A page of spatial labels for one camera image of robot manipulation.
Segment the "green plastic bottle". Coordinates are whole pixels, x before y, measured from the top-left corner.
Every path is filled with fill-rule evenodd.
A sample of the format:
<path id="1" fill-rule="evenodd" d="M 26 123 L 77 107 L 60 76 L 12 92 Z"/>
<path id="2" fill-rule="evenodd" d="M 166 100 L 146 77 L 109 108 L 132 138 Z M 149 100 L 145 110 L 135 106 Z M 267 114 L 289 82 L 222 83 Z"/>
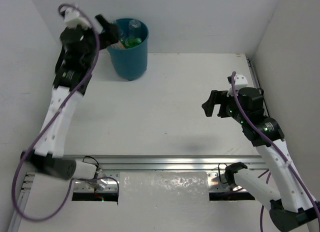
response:
<path id="1" fill-rule="evenodd" d="M 125 39 L 124 41 L 124 47 L 125 48 L 133 48 L 135 46 L 138 46 L 142 43 L 142 39 L 139 37 L 130 36 Z"/>

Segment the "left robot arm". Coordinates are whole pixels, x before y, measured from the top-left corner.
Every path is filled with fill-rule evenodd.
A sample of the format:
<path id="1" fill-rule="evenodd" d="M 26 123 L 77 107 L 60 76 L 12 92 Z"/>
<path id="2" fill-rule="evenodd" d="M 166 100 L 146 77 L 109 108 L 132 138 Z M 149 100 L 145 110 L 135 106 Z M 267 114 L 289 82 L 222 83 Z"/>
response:
<path id="1" fill-rule="evenodd" d="M 117 27 L 101 14 L 95 19 L 102 26 L 96 34 L 84 18 L 65 15 L 66 28 L 60 35 L 61 52 L 55 66 L 52 96 L 39 138 L 21 159 L 38 172 L 55 178 L 92 180 L 98 166 L 64 158 L 67 132 L 78 103 L 92 77 L 100 50 L 118 41 Z"/>

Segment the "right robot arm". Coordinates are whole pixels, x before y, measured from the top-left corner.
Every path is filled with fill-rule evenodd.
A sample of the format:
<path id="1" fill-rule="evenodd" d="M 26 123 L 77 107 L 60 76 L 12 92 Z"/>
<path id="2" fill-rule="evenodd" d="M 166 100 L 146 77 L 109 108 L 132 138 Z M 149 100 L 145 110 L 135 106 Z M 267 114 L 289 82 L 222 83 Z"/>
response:
<path id="1" fill-rule="evenodd" d="M 244 87 L 234 96 L 227 91 L 213 90 L 202 108 L 210 117 L 214 106 L 219 105 L 219 117 L 231 117 L 241 125 L 243 134 L 265 161 L 277 188 L 254 176 L 242 162 L 226 167 L 226 184 L 246 189 L 268 211 L 279 231 L 290 232 L 318 220 L 320 203 L 295 171 L 282 129 L 275 119 L 264 114 L 263 103 L 263 92 Z"/>

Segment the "clear bottle blue cap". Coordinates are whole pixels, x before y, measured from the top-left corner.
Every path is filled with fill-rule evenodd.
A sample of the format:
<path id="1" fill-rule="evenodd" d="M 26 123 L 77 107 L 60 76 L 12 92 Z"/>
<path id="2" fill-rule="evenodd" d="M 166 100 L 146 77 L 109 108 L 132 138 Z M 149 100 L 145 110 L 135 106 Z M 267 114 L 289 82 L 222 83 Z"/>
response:
<path id="1" fill-rule="evenodd" d="M 141 34 L 141 22 L 137 19 L 132 19 L 128 23 L 128 36 L 140 37 Z"/>

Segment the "orange bottle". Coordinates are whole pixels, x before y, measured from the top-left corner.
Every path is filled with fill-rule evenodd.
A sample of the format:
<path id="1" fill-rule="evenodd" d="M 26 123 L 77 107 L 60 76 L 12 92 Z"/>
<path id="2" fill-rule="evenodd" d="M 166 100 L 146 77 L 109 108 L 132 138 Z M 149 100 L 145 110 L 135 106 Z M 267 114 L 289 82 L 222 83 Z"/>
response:
<path id="1" fill-rule="evenodd" d="M 121 41 L 118 41 L 117 43 L 112 44 L 111 47 L 116 49 L 125 49 L 125 46 L 122 44 Z"/>

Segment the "clear bottle blue label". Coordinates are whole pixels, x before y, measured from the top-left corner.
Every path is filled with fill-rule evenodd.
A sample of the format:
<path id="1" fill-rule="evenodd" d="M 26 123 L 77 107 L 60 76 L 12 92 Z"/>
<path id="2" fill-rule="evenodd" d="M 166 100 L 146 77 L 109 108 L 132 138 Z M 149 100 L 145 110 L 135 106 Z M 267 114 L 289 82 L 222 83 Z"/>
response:
<path id="1" fill-rule="evenodd" d="M 118 24 L 117 20 L 114 20 L 111 22 L 112 24 L 117 26 L 117 31 L 118 31 L 118 36 L 119 36 L 119 41 L 121 43 L 124 43 L 125 39 L 126 39 L 126 34 L 123 31 L 122 27 Z"/>

